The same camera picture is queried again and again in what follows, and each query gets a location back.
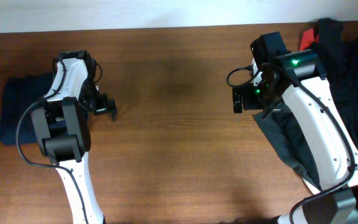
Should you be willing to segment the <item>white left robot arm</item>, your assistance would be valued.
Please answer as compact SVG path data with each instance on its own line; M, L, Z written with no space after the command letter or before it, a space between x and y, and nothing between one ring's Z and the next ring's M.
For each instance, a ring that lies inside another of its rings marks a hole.
M54 61L52 85L30 117L41 154L49 159L65 188L74 223L105 223L89 171L89 114L117 115L114 99L101 93L103 73L87 50L60 53Z

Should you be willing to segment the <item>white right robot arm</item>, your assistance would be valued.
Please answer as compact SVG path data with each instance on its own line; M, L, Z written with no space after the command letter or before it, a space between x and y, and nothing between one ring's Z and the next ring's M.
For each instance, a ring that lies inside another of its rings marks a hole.
M272 223L358 223L358 150L333 102L327 73L312 50L289 51L278 32L263 34L250 49L252 76L232 86L235 113L284 103L311 150L320 186Z

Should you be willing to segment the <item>navy blue shorts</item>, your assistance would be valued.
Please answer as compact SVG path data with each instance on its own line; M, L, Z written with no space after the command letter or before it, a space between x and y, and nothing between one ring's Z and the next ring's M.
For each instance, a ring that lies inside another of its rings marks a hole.
M50 89L51 73L11 77L3 89L1 100L0 141L5 146L16 145L16 129L24 111Z

